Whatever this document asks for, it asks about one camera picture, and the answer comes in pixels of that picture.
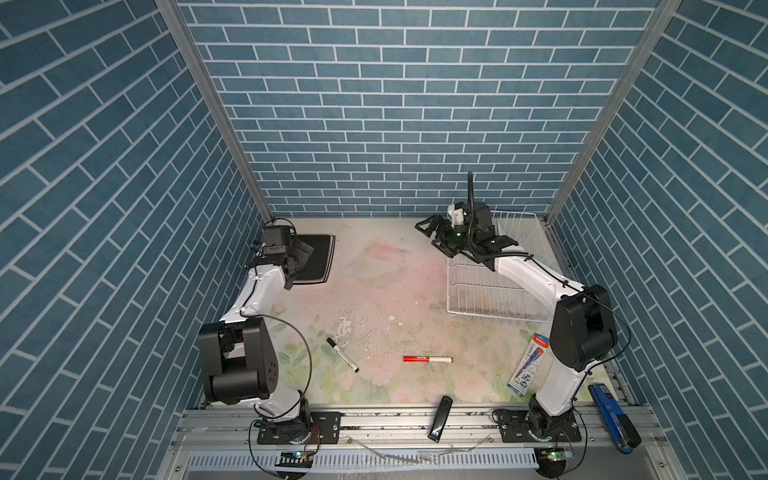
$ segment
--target pen box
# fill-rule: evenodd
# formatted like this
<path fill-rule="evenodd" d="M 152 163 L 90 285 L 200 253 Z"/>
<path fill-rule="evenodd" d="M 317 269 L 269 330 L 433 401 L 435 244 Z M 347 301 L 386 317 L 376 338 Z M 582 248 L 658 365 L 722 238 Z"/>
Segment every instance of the pen box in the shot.
<path fill-rule="evenodd" d="M 531 385 L 533 377 L 538 370 L 538 364 L 541 363 L 541 358 L 547 352 L 549 348 L 549 339 L 545 336 L 534 333 L 531 343 L 528 345 L 528 349 L 525 350 L 525 355 L 520 360 L 518 368 L 515 369 L 515 374 L 507 382 L 507 386 L 511 388 L 515 393 L 520 396 L 524 396 L 528 391 L 528 387 Z"/>

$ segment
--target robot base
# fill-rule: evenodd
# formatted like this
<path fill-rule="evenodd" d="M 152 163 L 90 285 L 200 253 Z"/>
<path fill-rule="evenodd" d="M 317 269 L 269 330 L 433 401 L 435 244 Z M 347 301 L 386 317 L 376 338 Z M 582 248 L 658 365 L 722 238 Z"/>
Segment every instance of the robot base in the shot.
<path fill-rule="evenodd" d="M 547 437 L 554 437 L 560 432 L 565 432 L 572 442 L 581 440 L 573 407 L 565 413 L 553 417 L 539 405 L 536 394 L 534 394 L 528 402 L 527 420 L 532 436 L 540 439 L 540 441 L 546 441 Z"/>
<path fill-rule="evenodd" d="M 498 409 L 494 411 L 494 417 L 499 426 L 499 432 L 502 434 L 504 443 L 529 443 L 546 442 L 547 437 L 558 436 L 563 442 L 571 439 L 572 443 L 581 441 L 581 432 L 573 416 L 573 411 L 568 411 L 567 418 L 558 425 L 557 431 L 542 432 L 542 436 L 531 433 L 531 423 L 528 420 L 530 410 L 507 410 Z"/>
<path fill-rule="evenodd" d="M 317 444 L 317 429 L 315 425 L 320 427 L 320 444 L 321 445 L 335 445 L 339 443 L 339 424 L 341 423 L 341 413 L 339 412 L 312 412 L 311 420 L 307 424 L 300 422 L 303 417 L 303 412 L 298 418 L 291 422 L 281 422 L 276 425 L 267 425 L 265 429 L 259 431 L 259 437 L 257 443 L 259 445 L 295 445 L 287 439 L 294 439 L 301 437 L 306 438 L 306 431 L 309 428 L 311 432 L 310 438 L 306 441 L 307 445 Z M 293 426 L 285 425 L 282 423 L 294 423 Z"/>

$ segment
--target vented panel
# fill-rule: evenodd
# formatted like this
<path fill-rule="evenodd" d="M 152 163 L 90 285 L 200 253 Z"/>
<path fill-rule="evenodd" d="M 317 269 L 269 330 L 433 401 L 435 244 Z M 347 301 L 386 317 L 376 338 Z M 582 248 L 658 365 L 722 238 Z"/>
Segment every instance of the vented panel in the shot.
<path fill-rule="evenodd" d="M 422 458 L 415 449 L 382 449 L 381 453 L 397 455 L 413 460 L 422 459 L 418 464 L 401 462 L 392 458 L 380 458 L 365 450 L 323 449 L 315 456 L 312 472 L 390 472 L 405 470 L 461 470 L 461 469 L 500 469 L 500 468 L 538 468 L 533 449 L 501 448 L 485 449 L 473 452 L 456 452 L 429 459 Z M 259 465 L 274 470 L 279 452 L 254 452 Z M 188 472 L 248 472 L 258 468 L 253 464 L 248 452 L 199 451 L 192 452 Z M 280 467 L 285 472 L 304 472 L 302 468 Z"/>

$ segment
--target brick wall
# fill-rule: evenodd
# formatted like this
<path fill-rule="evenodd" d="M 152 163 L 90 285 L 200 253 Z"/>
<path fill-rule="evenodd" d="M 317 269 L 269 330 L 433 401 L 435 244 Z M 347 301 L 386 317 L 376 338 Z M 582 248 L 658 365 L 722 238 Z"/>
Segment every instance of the brick wall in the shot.
<path fill-rule="evenodd" d="M 762 0 L 684 0 L 557 219 L 689 478 L 766 477 L 766 24 Z"/>
<path fill-rule="evenodd" d="M 657 0 L 180 3 L 273 209 L 391 216 L 543 213 Z"/>
<path fill-rule="evenodd" d="M 152 0 L 0 2 L 0 478 L 144 478 L 258 214 Z"/>

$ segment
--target red marker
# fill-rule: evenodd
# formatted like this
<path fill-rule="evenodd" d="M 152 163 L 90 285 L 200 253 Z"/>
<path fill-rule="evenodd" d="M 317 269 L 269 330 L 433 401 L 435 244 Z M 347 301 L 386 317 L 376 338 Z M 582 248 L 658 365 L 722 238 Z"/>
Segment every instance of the red marker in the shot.
<path fill-rule="evenodd" d="M 403 362 L 453 363 L 452 356 L 403 356 Z"/>

